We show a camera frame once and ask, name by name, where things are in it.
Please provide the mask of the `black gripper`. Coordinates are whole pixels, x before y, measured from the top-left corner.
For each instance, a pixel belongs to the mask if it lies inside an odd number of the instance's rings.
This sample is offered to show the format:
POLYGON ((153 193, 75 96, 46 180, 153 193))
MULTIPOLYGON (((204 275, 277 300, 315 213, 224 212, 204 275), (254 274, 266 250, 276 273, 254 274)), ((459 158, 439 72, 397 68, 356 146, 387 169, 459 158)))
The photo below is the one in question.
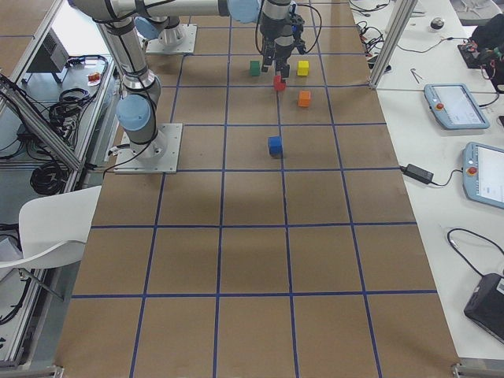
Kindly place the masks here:
MULTIPOLYGON (((306 54, 306 43, 302 39, 305 21, 294 11, 287 12, 283 19, 274 19, 262 12, 259 18, 259 31, 262 35, 261 71, 267 72, 275 58, 277 49, 296 49, 306 54)), ((291 54, 277 54, 277 72, 282 80, 290 75, 288 59, 291 54)))

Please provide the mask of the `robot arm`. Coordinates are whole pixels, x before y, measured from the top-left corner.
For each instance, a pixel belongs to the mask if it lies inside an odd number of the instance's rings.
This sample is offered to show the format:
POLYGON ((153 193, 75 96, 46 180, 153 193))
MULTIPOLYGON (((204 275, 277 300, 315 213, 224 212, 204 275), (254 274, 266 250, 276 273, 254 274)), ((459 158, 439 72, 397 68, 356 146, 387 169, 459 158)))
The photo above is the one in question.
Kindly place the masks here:
POLYGON ((91 17, 104 33, 106 45, 119 66, 124 94, 117 103, 116 115, 129 138, 132 154, 139 160, 159 158, 167 142, 156 121, 161 83, 148 68, 133 17, 148 18, 150 8, 166 3, 134 1, 132 6, 114 6, 111 1, 75 2, 77 9, 91 17))
POLYGON ((256 47, 262 56, 262 72, 274 65, 275 73, 285 80, 290 75, 292 51, 306 53, 304 20, 296 8, 293 1, 137 1, 135 26, 144 38, 156 39, 180 16, 218 15, 255 23, 261 33, 256 47))

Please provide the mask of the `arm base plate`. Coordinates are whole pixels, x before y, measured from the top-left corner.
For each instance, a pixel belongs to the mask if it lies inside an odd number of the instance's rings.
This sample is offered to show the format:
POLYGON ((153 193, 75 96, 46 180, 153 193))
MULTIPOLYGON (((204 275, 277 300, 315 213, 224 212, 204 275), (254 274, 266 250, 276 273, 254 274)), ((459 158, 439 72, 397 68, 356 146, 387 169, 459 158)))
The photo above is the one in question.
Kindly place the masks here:
POLYGON ((117 174, 176 173, 180 156, 183 125, 159 124, 156 139, 143 150, 143 146, 130 144, 126 132, 121 142, 129 144, 120 149, 113 171, 117 174))
POLYGON ((165 29, 157 39, 146 42, 145 51, 150 55, 193 54, 197 30, 196 24, 179 24, 165 29))

